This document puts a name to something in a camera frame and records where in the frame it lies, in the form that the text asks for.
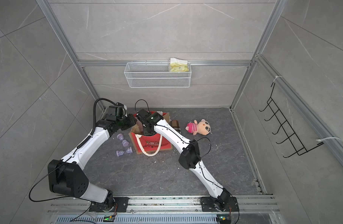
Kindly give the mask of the purple hourglass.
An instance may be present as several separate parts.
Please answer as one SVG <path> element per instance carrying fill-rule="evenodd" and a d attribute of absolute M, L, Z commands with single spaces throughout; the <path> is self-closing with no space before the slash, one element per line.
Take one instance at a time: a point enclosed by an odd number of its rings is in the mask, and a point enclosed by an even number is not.
<path fill-rule="evenodd" d="M 117 139 L 121 141 L 123 147 L 129 146 L 129 142 L 124 138 L 122 133 L 117 135 Z"/>
<path fill-rule="evenodd" d="M 131 154 L 131 153 L 133 153 L 132 147 L 129 147 L 126 150 L 117 150 L 116 151 L 117 157 L 123 156 L 124 154 Z"/>

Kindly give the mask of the red burlap canvas bag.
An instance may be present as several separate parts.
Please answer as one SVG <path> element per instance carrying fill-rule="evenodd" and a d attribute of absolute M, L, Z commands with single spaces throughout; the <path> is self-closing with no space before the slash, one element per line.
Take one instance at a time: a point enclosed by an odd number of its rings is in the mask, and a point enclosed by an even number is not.
<path fill-rule="evenodd" d="M 129 137 L 138 155 L 144 154 L 151 157 L 160 151 L 173 149 L 172 144 L 166 138 L 161 138 L 158 133 L 152 136 L 144 135 L 143 126 L 137 118 L 137 113 L 133 115 L 137 119 L 137 123 L 131 128 Z"/>

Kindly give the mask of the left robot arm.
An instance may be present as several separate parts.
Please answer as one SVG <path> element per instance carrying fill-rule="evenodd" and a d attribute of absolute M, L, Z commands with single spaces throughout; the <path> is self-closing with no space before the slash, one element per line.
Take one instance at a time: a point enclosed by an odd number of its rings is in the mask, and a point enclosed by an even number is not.
<path fill-rule="evenodd" d="M 116 203 L 113 192 L 92 184 L 84 173 L 93 154 L 118 130 L 127 130 L 136 124 L 132 114 L 127 114 L 127 107 L 122 103 L 114 103 L 106 109 L 101 119 L 97 119 L 96 107 L 101 98 L 93 105 L 93 126 L 87 137 L 70 153 L 60 160 L 52 160 L 47 166 L 49 189 L 60 194 L 61 198 L 74 197 L 90 201 L 102 211 L 109 212 Z"/>

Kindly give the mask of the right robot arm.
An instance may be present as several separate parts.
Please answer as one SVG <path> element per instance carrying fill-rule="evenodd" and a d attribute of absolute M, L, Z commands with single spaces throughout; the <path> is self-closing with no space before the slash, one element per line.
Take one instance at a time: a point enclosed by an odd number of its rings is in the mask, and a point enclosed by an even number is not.
<path fill-rule="evenodd" d="M 199 151 L 198 141 L 189 140 L 174 128 L 157 112 L 151 113 L 144 109 L 136 113 L 142 123 L 143 132 L 151 136 L 160 134 L 168 140 L 180 153 L 180 165 L 193 172 L 208 190 L 210 196 L 201 197 L 200 204 L 203 211 L 239 212 L 237 199 L 219 184 L 210 174 Z"/>

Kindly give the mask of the plaid glasses case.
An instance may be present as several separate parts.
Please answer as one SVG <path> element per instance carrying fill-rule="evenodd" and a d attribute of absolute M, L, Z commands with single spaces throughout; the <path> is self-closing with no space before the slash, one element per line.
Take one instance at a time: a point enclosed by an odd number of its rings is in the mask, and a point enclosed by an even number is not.
<path fill-rule="evenodd" d="M 178 120 L 172 120 L 171 121 L 172 128 L 177 131 L 178 133 L 181 133 L 180 125 Z"/>

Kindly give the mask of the pink plush pig doll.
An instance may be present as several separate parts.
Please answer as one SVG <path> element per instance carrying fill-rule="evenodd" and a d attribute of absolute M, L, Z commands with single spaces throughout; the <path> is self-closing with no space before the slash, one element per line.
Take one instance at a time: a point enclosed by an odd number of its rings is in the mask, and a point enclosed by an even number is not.
<path fill-rule="evenodd" d="M 206 136 L 211 133 L 210 124 L 205 119 L 202 119 L 200 122 L 194 120 L 194 122 L 188 123 L 185 129 L 193 135 L 200 134 Z"/>

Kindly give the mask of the yellow wipes packet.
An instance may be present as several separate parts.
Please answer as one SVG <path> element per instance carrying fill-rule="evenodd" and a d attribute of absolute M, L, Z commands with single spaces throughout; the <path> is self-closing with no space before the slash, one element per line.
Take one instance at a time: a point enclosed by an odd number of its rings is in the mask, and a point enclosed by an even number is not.
<path fill-rule="evenodd" d="M 177 58 L 170 58 L 169 72 L 189 72 L 189 65 L 187 60 Z"/>

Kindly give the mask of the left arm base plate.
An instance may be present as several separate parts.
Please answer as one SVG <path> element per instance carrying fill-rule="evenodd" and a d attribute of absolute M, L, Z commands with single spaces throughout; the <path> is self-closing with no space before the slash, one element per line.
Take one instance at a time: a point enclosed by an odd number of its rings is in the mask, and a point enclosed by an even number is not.
<path fill-rule="evenodd" d="M 104 203 L 92 202 L 89 212 L 126 212 L 129 197 L 107 198 Z"/>

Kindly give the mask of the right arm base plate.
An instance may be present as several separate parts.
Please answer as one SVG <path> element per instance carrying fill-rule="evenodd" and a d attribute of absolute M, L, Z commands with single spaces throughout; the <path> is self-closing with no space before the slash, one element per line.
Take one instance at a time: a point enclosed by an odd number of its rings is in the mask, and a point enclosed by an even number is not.
<path fill-rule="evenodd" d="M 213 197 L 201 197 L 200 205 L 203 212 L 239 212 L 238 201 L 235 197 L 229 197 L 228 199 L 216 199 Z"/>

